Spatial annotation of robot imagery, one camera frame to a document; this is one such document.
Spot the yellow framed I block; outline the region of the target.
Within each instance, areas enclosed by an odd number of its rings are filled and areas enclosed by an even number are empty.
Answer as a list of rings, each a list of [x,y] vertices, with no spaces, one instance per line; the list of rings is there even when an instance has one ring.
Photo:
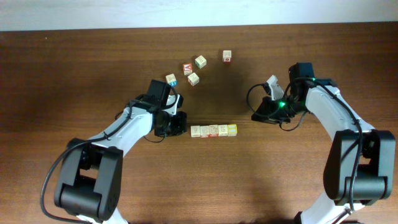
[[[237,125],[236,124],[229,124],[227,125],[228,128],[228,136],[236,136],[238,133]]]

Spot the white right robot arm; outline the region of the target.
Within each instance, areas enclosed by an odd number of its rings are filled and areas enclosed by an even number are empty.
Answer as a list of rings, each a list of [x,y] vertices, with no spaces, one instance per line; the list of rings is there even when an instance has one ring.
[[[311,63],[291,66],[289,80],[286,89],[274,75],[261,83],[267,95],[251,119],[281,126],[297,114],[313,114],[332,140],[324,191],[294,222],[343,223],[355,211],[387,199],[393,188],[394,135],[365,122],[332,79],[315,77]]]

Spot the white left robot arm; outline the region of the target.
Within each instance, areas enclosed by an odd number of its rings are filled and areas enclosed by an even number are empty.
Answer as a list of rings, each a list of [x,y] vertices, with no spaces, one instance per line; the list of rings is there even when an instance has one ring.
[[[172,86],[152,80],[147,93],[129,100],[103,132],[72,139],[55,162],[61,166],[55,206],[72,215],[73,223],[126,223],[117,208],[124,156],[150,132],[161,140],[185,133],[182,104]]]

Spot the number 2 wooden block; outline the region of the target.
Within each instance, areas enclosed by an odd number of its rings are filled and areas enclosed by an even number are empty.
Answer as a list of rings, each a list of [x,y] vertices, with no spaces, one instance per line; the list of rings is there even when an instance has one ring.
[[[228,135],[228,125],[221,124],[218,126],[218,136],[227,136]]]

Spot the elephant wooden block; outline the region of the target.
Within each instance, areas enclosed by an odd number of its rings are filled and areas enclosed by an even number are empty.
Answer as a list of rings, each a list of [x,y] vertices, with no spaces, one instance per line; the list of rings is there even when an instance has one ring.
[[[209,137],[217,137],[219,135],[218,125],[211,124],[209,125]]]

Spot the plain Y wooden block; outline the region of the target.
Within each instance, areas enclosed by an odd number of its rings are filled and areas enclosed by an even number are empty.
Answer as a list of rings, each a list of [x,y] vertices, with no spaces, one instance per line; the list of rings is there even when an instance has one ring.
[[[200,138],[200,126],[190,126],[190,134],[192,138]]]

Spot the red sided wooden block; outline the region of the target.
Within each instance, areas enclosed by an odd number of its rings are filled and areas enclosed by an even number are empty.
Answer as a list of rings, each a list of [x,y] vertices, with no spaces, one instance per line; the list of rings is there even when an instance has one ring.
[[[209,126],[200,126],[200,137],[208,138],[210,135],[210,127]]]

